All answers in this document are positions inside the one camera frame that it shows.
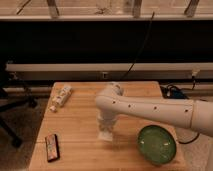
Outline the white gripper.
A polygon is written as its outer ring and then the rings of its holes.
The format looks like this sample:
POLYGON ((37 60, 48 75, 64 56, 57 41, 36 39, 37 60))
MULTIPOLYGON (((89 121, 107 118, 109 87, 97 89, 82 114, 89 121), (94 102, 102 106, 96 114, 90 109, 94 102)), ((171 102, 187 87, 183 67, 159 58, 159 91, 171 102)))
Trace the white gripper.
POLYGON ((115 116, 107 118, 102 113, 97 116, 97 120, 99 123, 99 130, 104 132, 112 132, 114 125, 117 122, 117 118, 115 116))

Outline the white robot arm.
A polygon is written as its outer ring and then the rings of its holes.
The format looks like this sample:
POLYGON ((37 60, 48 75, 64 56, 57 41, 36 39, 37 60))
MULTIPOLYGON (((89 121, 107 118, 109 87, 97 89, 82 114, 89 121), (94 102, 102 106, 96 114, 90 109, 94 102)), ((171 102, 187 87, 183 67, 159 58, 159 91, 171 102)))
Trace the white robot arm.
POLYGON ((118 114, 142 117, 213 137, 213 102, 189 99, 126 97, 118 83, 109 83, 95 98, 99 130, 112 135, 118 114))

